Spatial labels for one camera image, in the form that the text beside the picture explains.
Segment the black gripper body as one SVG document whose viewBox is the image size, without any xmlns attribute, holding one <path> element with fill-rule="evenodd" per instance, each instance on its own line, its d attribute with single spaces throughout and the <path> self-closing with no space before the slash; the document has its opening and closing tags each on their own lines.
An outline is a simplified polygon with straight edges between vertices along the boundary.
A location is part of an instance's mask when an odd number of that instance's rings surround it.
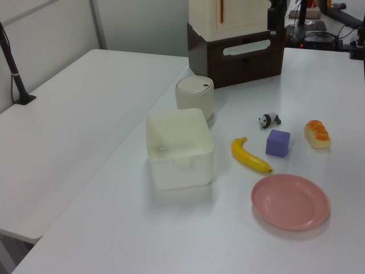
<svg viewBox="0 0 365 274">
<path fill-rule="evenodd" d="M 270 11 L 285 13 L 287 11 L 287 0 L 270 0 Z"/>
</svg>

